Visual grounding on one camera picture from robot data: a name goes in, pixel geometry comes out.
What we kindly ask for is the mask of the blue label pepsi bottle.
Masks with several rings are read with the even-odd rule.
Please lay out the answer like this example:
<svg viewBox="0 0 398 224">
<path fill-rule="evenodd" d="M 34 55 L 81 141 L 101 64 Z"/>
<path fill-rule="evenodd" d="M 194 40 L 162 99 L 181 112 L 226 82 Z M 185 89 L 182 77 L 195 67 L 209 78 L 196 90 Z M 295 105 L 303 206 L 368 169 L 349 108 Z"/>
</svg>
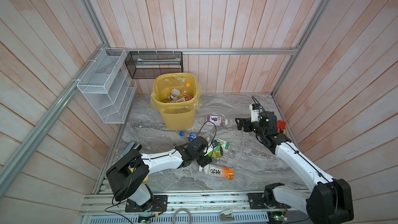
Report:
<svg viewBox="0 0 398 224">
<path fill-rule="evenodd" d="M 194 133 L 194 132 L 191 132 L 190 134 L 186 134 L 184 131 L 180 131 L 179 136 L 184 140 L 193 142 L 196 139 L 196 137 L 198 136 L 198 134 Z"/>
</svg>

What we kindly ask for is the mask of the green label tea bottle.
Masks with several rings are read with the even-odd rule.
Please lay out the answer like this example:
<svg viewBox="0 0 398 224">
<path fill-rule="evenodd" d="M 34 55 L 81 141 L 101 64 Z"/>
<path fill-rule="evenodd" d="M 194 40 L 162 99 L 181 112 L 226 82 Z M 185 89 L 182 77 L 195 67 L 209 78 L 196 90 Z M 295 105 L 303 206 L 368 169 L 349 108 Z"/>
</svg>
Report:
<svg viewBox="0 0 398 224">
<path fill-rule="evenodd" d="M 220 159 L 224 155 L 223 148 L 220 146 L 215 147 L 208 156 L 212 159 Z"/>
</svg>

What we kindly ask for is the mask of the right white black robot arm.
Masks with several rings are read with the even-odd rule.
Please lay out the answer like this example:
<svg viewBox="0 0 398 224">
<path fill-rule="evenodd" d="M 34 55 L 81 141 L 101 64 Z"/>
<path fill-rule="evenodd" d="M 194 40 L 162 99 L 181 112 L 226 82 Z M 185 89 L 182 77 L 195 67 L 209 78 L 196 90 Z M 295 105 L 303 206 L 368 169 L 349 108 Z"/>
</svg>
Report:
<svg viewBox="0 0 398 224">
<path fill-rule="evenodd" d="M 265 186 L 262 198 L 250 198 L 258 207 L 276 208 L 282 204 L 306 214 L 314 224 L 342 224 L 354 219 L 351 187 L 310 161 L 278 128 L 274 112 L 252 110 L 250 118 L 236 118 L 239 130 L 253 132 L 272 154 L 282 159 L 305 183 L 308 192 L 283 183 Z"/>
</svg>

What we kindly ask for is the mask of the orange juice bottle white cap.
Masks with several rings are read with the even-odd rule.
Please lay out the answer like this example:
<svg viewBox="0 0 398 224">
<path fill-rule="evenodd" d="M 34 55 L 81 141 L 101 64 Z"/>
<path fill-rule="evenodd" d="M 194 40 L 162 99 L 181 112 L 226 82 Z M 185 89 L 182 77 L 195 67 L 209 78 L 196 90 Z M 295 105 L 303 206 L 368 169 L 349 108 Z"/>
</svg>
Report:
<svg viewBox="0 0 398 224">
<path fill-rule="evenodd" d="M 234 179 L 234 169 L 227 168 L 223 166 L 218 166 L 216 164 L 208 164 L 205 167 L 199 167 L 199 171 L 205 173 L 206 175 L 221 177 L 229 180 Z"/>
</svg>

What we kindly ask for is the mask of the lime label bottle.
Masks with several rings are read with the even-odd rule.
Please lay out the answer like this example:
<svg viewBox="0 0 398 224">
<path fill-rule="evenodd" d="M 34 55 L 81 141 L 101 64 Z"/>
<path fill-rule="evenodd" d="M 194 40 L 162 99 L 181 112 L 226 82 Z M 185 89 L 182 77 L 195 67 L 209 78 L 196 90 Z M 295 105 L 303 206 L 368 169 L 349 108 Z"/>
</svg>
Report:
<svg viewBox="0 0 398 224">
<path fill-rule="evenodd" d="M 230 142 L 224 141 L 219 138 L 215 138 L 215 141 L 218 142 L 219 147 L 221 147 L 223 151 L 228 152 L 230 150 Z"/>
<path fill-rule="evenodd" d="M 180 96 L 181 96 L 180 90 L 177 88 L 173 88 L 169 95 L 169 101 L 171 102 L 171 101 L 177 100 L 180 98 Z"/>
</svg>

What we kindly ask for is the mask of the gold red energy drink bottle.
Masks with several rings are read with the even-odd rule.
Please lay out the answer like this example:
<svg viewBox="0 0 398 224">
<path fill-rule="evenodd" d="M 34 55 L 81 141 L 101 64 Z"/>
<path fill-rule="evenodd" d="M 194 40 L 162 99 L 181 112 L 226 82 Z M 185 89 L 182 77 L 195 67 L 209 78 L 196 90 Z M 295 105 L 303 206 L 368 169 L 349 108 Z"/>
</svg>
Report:
<svg viewBox="0 0 398 224">
<path fill-rule="evenodd" d="M 193 97 L 192 97 L 191 95 L 186 95 L 186 96 L 183 96 L 183 97 L 181 97 L 181 98 L 179 98 L 179 99 L 176 99 L 176 100 L 174 101 L 174 103 L 187 102 L 187 101 L 190 101 L 190 100 L 192 100 L 192 99 L 193 99 Z"/>
</svg>

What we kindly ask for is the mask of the yellow label tea bottle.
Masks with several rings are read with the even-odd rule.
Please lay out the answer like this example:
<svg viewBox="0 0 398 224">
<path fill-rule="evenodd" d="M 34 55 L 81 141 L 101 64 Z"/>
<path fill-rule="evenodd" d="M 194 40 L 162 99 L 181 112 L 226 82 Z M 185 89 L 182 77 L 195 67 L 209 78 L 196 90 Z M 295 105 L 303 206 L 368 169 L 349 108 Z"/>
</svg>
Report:
<svg viewBox="0 0 398 224">
<path fill-rule="evenodd" d="M 186 97 L 188 95 L 192 95 L 191 94 L 191 85 L 192 84 L 190 82 L 186 82 L 186 84 L 182 87 L 181 95 L 183 97 Z"/>
</svg>

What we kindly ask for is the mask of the purple grape juice bottle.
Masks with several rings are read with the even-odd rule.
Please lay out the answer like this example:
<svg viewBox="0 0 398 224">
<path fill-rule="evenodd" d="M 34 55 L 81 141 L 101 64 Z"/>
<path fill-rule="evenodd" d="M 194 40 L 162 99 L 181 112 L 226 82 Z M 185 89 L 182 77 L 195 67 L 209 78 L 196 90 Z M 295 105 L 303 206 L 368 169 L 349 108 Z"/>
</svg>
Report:
<svg viewBox="0 0 398 224">
<path fill-rule="evenodd" d="M 225 126 L 229 123 L 227 118 L 221 116 L 214 116 L 214 115 L 207 115 L 206 121 L 209 121 L 216 126 Z"/>
</svg>

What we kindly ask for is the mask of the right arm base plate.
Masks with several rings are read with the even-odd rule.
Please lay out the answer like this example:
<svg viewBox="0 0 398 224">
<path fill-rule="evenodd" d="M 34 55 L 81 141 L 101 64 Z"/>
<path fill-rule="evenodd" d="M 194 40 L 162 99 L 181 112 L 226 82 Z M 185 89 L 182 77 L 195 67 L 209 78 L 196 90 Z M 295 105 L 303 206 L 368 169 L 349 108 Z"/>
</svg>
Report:
<svg viewBox="0 0 398 224">
<path fill-rule="evenodd" d="M 247 196 L 251 209 L 284 208 L 283 204 L 276 201 L 272 192 L 248 193 Z"/>
</svg>

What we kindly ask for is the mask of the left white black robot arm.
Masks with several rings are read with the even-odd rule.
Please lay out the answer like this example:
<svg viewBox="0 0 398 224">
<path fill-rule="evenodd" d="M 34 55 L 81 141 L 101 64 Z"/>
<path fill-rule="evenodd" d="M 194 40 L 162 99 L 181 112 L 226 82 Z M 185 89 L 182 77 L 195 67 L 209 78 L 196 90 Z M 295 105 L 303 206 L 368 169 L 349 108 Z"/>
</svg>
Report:
<svg viewBox="0 0 398 224">
<path fill-rule="evenodd" d="M 201 136 L 192 142 L 175 146 L 172 150 L 145 154 L 140 152 L 141 146 L 132 148 L 106 171 L 114 200 L 139 207 L 142 211 L 149 210 L 155 203 L 155 197 L 148 186 L 144 185 L 147 176 L 165 171 L 180 169 L 196 161 L 204 167 L 211 163 L 211 143 Z"/>
</svg>

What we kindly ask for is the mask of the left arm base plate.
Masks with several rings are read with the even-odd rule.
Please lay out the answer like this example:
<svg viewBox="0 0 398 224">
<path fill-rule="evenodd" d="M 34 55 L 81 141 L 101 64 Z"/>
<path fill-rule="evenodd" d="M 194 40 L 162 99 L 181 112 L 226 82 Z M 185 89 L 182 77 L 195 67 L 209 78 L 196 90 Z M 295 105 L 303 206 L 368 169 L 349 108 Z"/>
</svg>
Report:
<svg viewBox="0 0 398 224">
<path fill-rule="evenodd" d="M 127 200 L 125 212 L 138 213 L 138 212 L 165 212 L 167 210 L 167 195 L 155 195 L 151 200 L 142 206 L 137 205 L 132 200 Z"/>
</svg>

